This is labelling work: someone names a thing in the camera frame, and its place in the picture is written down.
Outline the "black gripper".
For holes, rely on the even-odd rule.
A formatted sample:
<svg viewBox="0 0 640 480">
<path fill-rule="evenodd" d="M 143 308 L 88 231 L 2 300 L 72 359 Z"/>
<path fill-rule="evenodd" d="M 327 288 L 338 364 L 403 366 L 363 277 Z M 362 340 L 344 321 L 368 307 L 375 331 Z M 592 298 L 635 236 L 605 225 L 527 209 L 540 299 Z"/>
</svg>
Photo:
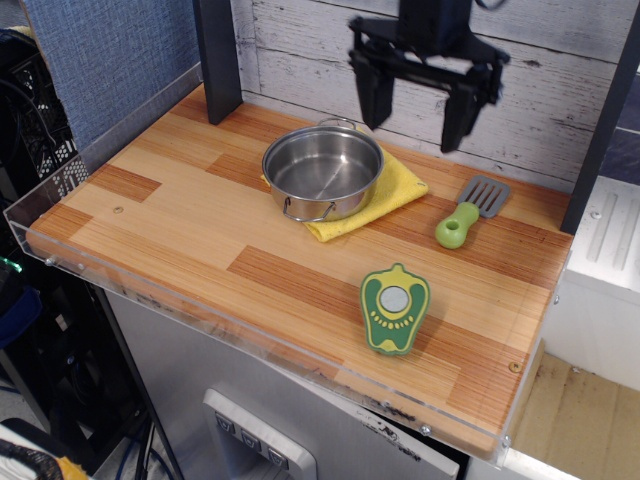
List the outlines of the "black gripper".
<svg viewBox="0 0 640 480">
<path fill-rule="evenodd" d="M 355 17 L 349 52 L 364 123 L 372 130 L 392 114 L 402 79 L 449 93 L 441 152 L 456 151 L 480 111 L 501 94 L 510 57 L 470 29 L 470 1 L 401 1 L 395 19 Z"/>
</svg>

